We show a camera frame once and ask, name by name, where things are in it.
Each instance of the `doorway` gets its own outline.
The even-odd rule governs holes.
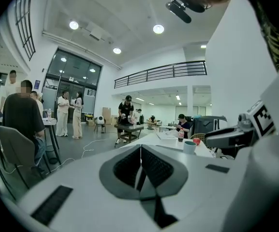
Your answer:
[[[55,114],[57,114],[58,109],[58,98],[62,96],[63,91],[67,90],[69,92],[68,100],[71,103],[72,100],[76,99],[77,92],[81,91],[84,94],[85,87],[73,83],[68,83],[64,81],[60,81],[58,90],[57,90],[57,97],[55,102]],[[67,123],[73,122],[73,111],[74,109],[69,108],[68,109],[68,118]]]

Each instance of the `cup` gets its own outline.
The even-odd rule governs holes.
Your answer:
[[[194,155],[196,149],[196,143],[192,141],[185,141],[183,144],[183,152],[186,154]]]

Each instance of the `black metal railing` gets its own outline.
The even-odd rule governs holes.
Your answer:
[[[29,60],[36,52],[31,31],[30,5],[31,0],[15,0],[15,24]]]
[[[179,76],[207,75],[205,61],[163,65],[115,80],[115,88]]]

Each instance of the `fluorescent light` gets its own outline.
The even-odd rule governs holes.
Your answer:
[[[70,22],[70,28],[76,30],[79,27],[78,23],[75,21]]]
[[[153,27],[153,31],[157,34],[161,34],[164,32],[164,27],[160,24],[157,24]]]
[[[114,53],[115,53],[115,54],[120,54],[120,53],[121,53],[121,50],[120,50],[119,48],[115,48],[115,49],[114,49]]]

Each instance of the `floor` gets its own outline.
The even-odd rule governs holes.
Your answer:
[[[148,130],[147,125],[145,124],[145,129],[143,129],[140,133],[140,138],[150,134],[154,133],[153,130]],[[85,150],[88,149],[94,149],[93,151],[86,151],[83,155],[83,157],[90,157],[95,154],[99,154],[105,151],[113,150],[115,149],[115,141],[117,140],[117,129],[114,128],[113,125],[106,125],[106,133],[101,133],[101,128],[99,128],[99,132],[94,132],[94,127],[88,126],[84,123],[82,123],[82,133],[83,138],[79,140],[74,140],[72,138],[73,135],[73,126],[72,124],[68,124],[68,137],[57,137],[58,144],[59,144],[59,155],[61,162],[64,163],[62,166],[59,167],[59,163],[55,165],[49,164],[49,167],[51,171],[56,169],[55,171],[58,171],[63,166],[66,166],[67,164],[71,163],[74,160],[81,159],[83,155],[83,148],[85,147]],[[50,142],[49,132],[46,132],[47,134],[47,144],[49,147],[47,147],[47,150],[52,150],[52,144]],[[120,144],[116,146],[116,148],[122,147],[126,145],[126,143],[123,143],[121,141]],[[11,192],[15,196],[16,200],[18,201],[27,191],[28,189],[23,184],[22,180],[20,179],[20,176],[18,175],[17,171],[15,170],[15,167],[12,164],[7,163],[6,165],[6,171],[3,170],[2,165],[0,163],[0,167],[2,169],[3,175],[5,176],[6,181],[9,183],[11,187]],[[49,172],[44,162],[41,162],[41,168],[45,170],[44,176],[48,176]],[[32,187],[36,185],[38,182],[40,182],[42,179],[38,175],[36,170],[31,169],[25,169],[24,167],[19,168],[20,172],[22,173],[25,181],[27,184]],[[11,200],[13,198],[11,197],[10,193],[8,192],[7,188],[5,187],[4,183],[2,182],[2,179],[0,177],[0,191],[9,197]]]

